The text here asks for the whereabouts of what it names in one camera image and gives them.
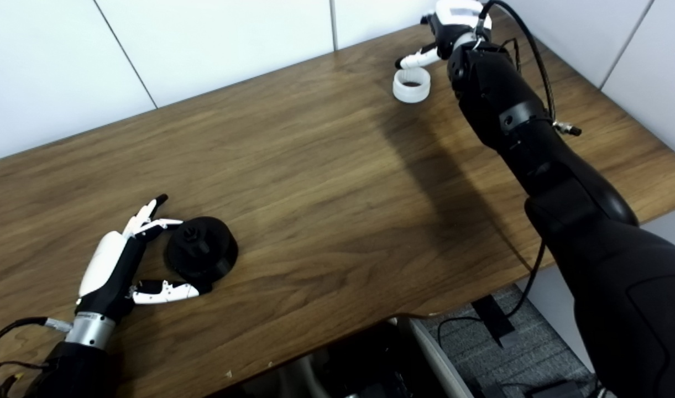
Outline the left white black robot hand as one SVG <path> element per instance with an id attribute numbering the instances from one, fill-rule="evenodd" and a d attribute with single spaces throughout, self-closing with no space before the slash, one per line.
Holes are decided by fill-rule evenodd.
<path id="1" fill-rule="evenodd" d="M 148 243 L 183 224 L 177 219 L 155 219 L 155 212 L 168 198 L 162 194 L 152 199 L 128 220 L 122 232 L 112 230 L 102 237 L 80 283 L 75 314 L 97 314 L 119 323 L 135 305 L 164 304 L 211 292 L 210 284 L 135 279 Z"/>

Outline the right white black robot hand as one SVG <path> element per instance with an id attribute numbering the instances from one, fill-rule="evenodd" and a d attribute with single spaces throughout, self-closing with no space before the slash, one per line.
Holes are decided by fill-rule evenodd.
<path id="1" fill-rule="evenodd" d="M 479 1 L 438 1 L 433 13 L 424 15 L 421 24 L 428 25 L 434 42 L 415 53 L 398 58 L 397 70 L 413 70 L 448 60 L 453 51 L 470 42 L 491 40 L 492 19 L 481 16 L 484 6 Z"/>

